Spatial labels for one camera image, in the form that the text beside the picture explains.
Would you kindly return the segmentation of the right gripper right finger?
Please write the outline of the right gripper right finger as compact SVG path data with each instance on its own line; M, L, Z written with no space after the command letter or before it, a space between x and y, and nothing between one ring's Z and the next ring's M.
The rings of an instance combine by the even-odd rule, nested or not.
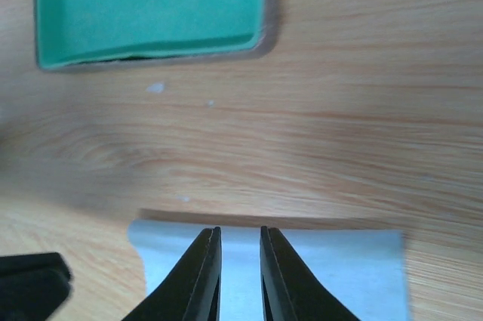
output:
M315 277L278 228L260 228L265 320L357 320Z

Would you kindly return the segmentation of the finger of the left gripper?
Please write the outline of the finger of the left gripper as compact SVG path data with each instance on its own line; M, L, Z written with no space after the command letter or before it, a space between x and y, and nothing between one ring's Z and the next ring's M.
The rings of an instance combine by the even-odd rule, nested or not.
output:
M1 257L1 319L47 320L68 299L72 274L61 254Z

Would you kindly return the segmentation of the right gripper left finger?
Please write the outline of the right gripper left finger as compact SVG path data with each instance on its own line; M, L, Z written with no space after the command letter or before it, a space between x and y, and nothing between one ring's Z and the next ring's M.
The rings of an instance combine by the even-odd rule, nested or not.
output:
M163 282L125 319L218 320L221 250L221 229L204 228Z

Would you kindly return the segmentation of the light blue cleaning cloth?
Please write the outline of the light blue cleaning cloth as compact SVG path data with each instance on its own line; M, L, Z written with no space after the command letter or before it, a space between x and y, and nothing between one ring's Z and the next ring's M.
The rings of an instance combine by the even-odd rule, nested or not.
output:
M205 226L135 220L128 239L152 293ZM222 320L262 320L260 230L222 230ZM289 230L282 233L318 281L360 320L410 320L403 235L398 230Z

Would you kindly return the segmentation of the grey glasses case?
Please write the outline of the grey glasses case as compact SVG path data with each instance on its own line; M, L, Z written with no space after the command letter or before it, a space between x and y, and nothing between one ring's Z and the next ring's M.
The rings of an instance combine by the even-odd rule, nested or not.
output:
M278 0L35 0L40 69L259 57L278 34Z

